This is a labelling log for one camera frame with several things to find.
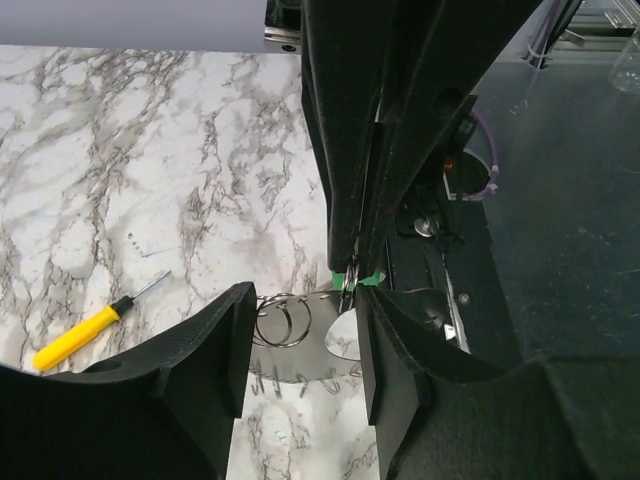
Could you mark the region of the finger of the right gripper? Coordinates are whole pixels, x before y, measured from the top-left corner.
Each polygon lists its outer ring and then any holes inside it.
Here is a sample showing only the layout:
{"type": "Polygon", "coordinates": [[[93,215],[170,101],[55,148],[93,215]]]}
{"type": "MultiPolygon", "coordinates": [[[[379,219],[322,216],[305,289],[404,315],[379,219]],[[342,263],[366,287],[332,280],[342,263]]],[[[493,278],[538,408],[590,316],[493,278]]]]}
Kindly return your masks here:
{"type": "Polygon", "coordinates": [[[480,78],[536,1],[400,1],[380,103],[381,142],[367,172],[359,274],[370,276],[388,222],[480,78]]]}

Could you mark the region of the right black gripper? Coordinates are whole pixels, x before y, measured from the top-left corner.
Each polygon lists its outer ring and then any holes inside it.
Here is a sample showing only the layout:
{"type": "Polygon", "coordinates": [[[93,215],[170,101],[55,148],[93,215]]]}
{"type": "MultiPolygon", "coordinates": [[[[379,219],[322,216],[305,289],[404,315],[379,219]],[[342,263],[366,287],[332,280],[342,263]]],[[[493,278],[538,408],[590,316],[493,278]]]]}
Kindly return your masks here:
{"type": "Polygon", "coordinates": [[[392,1],[267,0],[269,53],[301,55],[302,105],[326,201],[331,270],[375,268],[361,232],[392,1]]]}

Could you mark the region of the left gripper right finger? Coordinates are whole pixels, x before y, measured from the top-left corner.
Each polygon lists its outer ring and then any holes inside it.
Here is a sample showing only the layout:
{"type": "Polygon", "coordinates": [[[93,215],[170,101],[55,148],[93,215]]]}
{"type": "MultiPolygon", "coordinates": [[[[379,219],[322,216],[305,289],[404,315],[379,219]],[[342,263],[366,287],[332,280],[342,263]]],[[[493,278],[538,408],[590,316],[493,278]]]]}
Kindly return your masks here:
{"type": "Polygon", "coordinates": [[[635,479],[639,362],[552,358],[504,371],[357,291],[369,423],[384,479],[635,479]]]}

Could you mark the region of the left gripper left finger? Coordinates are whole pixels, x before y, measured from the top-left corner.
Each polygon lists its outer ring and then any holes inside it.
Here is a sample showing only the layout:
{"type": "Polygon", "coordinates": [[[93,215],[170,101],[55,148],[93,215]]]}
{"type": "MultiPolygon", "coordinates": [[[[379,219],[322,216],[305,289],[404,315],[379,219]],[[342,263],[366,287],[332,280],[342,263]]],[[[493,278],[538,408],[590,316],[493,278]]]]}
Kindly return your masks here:
{"type": "Polygon", "coordinates": [[[222,479],[242,414],[252,283],[79,373],[1,370],[5,479],[222,479]]]}

